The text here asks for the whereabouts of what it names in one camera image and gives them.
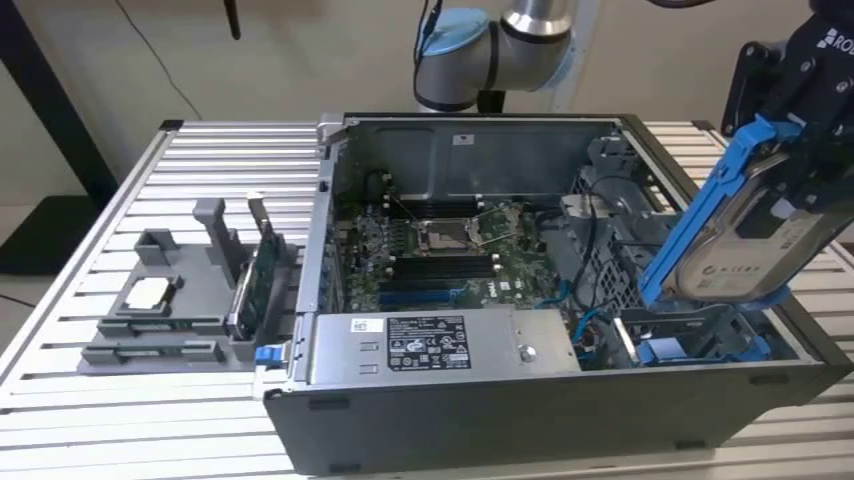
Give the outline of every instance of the beige wall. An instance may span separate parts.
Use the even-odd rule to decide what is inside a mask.
[[[325,111],[414,109],[410,58],[421,0],[241,0],[238,42],[219,0],[123,2],[206,119],[313,120]],[[495,18],[507,3],[449,0],[446,5],[485,8]],[[190,118],[190,109],[114,0],[19,0],[18,5],[123,176],[160,121]],[[806,0],[718,0],[688,11],[642,0],[603,0],[571,109],[717,122],[740,46],[754,38],[784,38],[805,18]],[[3,88],[6,106],[8,85]],[[14,102],[26,108],[20,98]],[[509,111],[550,108],[549,92],[509,96]],[[0,117],[15,124],[20,115],[0,109]],[[43,187],[74,189],[44,132],[4,133],[0,152],[10,151],[42,152],[47,163],[36,169],[0,162],[6,197],[40,197]],[[58,177],[63,180],[44,180]]]
[[[206,119],[314,120],[323,112],[413,111],[421,0],[241,0],[243,39],[221,0],[123,0]],[[191,111],[114,0],[19,0],[22,14],[114,170],[127,173],[164,118]],[[449,0],[495,18],[505,0]],[[546,111],[549,93],[515,94]]]
[[[573,111],[718,125],[742,45],[788,39],[809,15],[806,0],[718,0],[685,10],[603,0]]]

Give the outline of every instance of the motherboard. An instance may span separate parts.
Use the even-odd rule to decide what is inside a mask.
[[[531,309],[562,294],[523,201],[386,195],[342,205],[338,218],[349,312]]]

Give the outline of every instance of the black pole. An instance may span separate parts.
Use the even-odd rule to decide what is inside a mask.
[[[231,38],[241,40],[241,17],[238,16],[238,0],[226,0],[226,16],[229,17],[229,28]]]
[[[0,0],[0,59],[88,195],[46,197],[0,245],[0,273],[50,275],[63,268],[107,207],[116,179],[14,0]]]
[[[103,210],[116,193],[116,179],[14,0],[0,0],[0,58],[94,205]]]

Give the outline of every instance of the open computer chassis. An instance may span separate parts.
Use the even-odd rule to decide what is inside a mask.
[[[850,371],[794,299],[645,307],[697,188],[637,118],[357,114],[321,134],[265,394],[302,473],[713,447]]]

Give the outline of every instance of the aluminum extrusion table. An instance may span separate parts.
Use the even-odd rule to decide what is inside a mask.
[[[702,183],[725,149],[692,122],[650,122]],[[226,222],[258,241],[246,194],[261,191],[277,230],[303,244],[318,161],[311,123],[187,122],[162,131],[0,357],[0,478],[303,478],[261,402],[253,373],[75,374],[98,316],[136,263],[139,232],[170,228],[205,243],[201,197],[225,197]],[[832,244],[792,282],[802,305],[854,357],[854,259]],[[498,479],[854,478],[854,377],[804,407],[764,415],[714,451],[378,475]]]

